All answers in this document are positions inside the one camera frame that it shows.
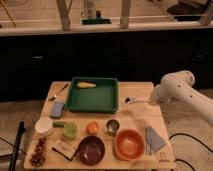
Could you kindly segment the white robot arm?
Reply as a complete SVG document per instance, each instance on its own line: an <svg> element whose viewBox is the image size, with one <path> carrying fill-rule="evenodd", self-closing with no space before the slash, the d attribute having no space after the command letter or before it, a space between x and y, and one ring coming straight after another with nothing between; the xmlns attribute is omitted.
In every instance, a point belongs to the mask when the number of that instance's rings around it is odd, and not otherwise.
<svg viewBox="0 0 213 171"><path fill-rule="evenodd" d="M195 77L183 70L164 75L150 95L152 103L165 103L171 98L186 103L213 127L213 100L193 88Z"/></svg>

